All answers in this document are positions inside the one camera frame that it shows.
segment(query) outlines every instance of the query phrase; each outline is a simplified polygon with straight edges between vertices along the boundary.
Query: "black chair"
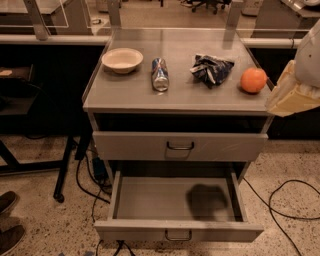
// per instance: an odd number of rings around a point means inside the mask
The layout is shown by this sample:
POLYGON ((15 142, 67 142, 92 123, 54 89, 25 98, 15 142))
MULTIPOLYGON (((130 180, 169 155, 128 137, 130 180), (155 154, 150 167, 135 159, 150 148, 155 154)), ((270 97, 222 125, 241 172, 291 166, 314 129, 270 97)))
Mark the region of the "black chair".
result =
POLYGON ((201 5, 206 5, 206 9, 209 8, 209 5, 213 6, 213 14, 218 12, 218 4, 221 4, 221 10, 224 10, 226 5, 229 5, 232 0, 200 0, 200 3, 192 7, 192 12, 196 12, 197 8, 201 5))

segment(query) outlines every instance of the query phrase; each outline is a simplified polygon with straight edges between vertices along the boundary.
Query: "white bowl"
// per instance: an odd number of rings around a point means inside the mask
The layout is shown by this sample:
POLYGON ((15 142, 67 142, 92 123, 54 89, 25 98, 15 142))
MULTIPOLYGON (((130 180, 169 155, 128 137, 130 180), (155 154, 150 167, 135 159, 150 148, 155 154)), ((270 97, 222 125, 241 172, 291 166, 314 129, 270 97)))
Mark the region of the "white bowl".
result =
POLYGON ((130 48, 113 49, 102 56, 102 64, 118 74, 130 73, 142 60, 141 52, 130 48))

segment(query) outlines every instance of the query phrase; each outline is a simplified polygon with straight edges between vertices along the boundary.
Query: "silver can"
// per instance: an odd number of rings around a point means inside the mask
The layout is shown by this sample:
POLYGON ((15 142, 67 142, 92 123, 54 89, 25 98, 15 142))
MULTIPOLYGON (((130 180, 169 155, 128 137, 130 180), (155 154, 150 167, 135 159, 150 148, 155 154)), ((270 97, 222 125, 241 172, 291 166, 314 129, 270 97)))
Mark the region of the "silver can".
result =
POLYGON ((168 69, 164 59, 156 58, 152 61, 152 86, 159 92, 168 90, 169 76, 168 69))

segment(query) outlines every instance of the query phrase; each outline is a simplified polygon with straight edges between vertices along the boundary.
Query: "orange fruit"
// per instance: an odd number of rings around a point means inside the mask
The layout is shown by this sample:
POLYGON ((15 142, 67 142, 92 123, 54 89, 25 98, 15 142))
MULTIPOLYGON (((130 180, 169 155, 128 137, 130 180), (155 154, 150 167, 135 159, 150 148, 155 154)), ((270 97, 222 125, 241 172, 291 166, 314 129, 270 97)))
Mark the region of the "orange fruit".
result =
POLYGON ((243 90, 249 93, 260 92, 267 82, 267 75, 261 68, 248 68, 240 79, 240 85, 243 90))

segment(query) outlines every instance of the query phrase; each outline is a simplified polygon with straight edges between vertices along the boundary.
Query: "black plastic bag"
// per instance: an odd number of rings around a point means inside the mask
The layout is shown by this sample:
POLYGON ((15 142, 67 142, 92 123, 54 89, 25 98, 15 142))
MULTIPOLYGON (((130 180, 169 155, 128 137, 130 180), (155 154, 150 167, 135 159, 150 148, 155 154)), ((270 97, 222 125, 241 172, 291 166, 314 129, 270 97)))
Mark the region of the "black plastic bag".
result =
POLYGON ((195 64, 190 69, 191 73, 210 89, 213 85, 221 85, 234 66, 234 62, 231 60, 209 55, 197 54, 195 60, 195 64))

